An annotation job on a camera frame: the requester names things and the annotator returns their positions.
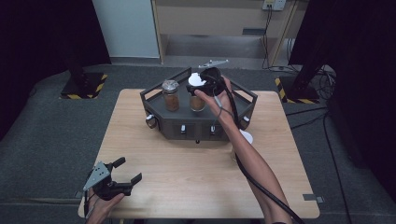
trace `human arm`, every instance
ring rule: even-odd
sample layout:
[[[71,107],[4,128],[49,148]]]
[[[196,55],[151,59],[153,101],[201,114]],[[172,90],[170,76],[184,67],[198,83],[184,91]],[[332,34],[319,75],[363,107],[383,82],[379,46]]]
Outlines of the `human arm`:
[[[105,219],[108,217],[108,214],[111,212],[113,207],[116,204],[118,204],[125,196],[123,193],[120,193],[111,200],[105,201],[100,199],[99,196],[93,195],[92,190],[90,190],[90,194],[92,196],[89,201],[90,203],[89,209],[92,211],[85,222],[87,224],[103,223]]]
[[[228,89],[231,90],[230,81],[227,78],[224,79]],[[227,133],[236,155],[247,172],[264,188],[273,193],[279,200],[288,204],[274,172],[259,152],[240,133],[238,127],[233,122],[232,113],[224,113],[224,111],[221,111],[225,110],[232,112],[231,104],[226,92],[224,91],[217,96],[218,101],[220,101],[220,105],[213,97],[207,96],[202,91],[195,91],[195,94],[206,102],[215,116],[219,116],[219,122],[223,130]],[[281,207],[279,207],[279,205],[273,202],[250,182],[249,185],[259,202],[267,223],[291,223],[291,218],[288,213],[286,213]]]

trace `wooden table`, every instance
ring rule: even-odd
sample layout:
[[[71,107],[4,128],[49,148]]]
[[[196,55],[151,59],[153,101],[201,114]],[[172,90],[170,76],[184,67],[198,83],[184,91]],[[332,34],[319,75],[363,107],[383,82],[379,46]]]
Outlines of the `wooden table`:
[[[111,212],[118,218],[263,218],[247,180],[231,159],[229,142],[167,140],[150,129],[140,99],[141,90],[120,92],[97,160],[125,157],[112,172],[124,183],[142,173]],[[299,152],[277,93],[259,95],[247,131],[253,146],[267,160],[285,191],[291,209],[302,218],[319,215]],[[83,217],[82,206],[78,214]]]

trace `black curtain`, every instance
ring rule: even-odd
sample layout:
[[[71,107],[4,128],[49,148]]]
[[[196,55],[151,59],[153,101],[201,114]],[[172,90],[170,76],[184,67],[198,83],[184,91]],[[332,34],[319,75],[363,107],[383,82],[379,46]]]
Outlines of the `black curtain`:
[[[0,139],[37,81],[70,63],[110,63],[91,0],[1,1],[0,38]]]
[[[396,4],[311,0],[290,56],[307,63],[317,52],[336,72],[331,101],[364,162],[396,202]]]

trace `brown granular contents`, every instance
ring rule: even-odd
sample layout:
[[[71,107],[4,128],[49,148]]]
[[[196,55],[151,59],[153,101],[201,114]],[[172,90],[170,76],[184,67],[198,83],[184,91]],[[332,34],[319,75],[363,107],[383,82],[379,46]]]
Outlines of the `brown granular contents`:
[[[178,96],[176,94],[164,94],[166,109],[169,111],[178,110]]]
[[[205,107],[205,101],[201,100],[198,96],[190,97],[190,108],[194,111],[203,110]]]

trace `gray carpet floor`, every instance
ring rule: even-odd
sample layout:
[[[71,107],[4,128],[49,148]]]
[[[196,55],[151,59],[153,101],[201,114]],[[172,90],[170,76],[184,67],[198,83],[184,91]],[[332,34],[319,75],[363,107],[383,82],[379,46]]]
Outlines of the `gray carpet floor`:
[[[69,79],[66,72],[38,82],[19,118],[0,142],[0,223],[83,223],[77,214],[78,200],[74,194],[82,189],[92,168],[120,91],[148,88],[182,69],[126,65],[89,67],[88,72],[108,75],[98,98],[91,100],[59,98]],[[277,91],[275,77],[290,76],[263,70],[221,71],[252,91]],[[313,84],[318,85],[317,81],[315,78]],[[289,114],[323,107],[325,101],[316,105],[283,106]],[[290,127],[294,127],[325,112],[316,110],[292,115],[288,116],[288,121]],[[395,202],[370,170],[354,167],[331,118],[326,119],[326,131],[352,223],[396,223]],[[325,201],[318,204],[320,217],[305,222],[348,223],[322,119],[293,129],[292,133],[313,191]],[[29,201],[37,198],[63,201]],[[156,219],[148,223],[183,223],[183,220]],[[200,219],[194,223],[248,223],[248,220]]]

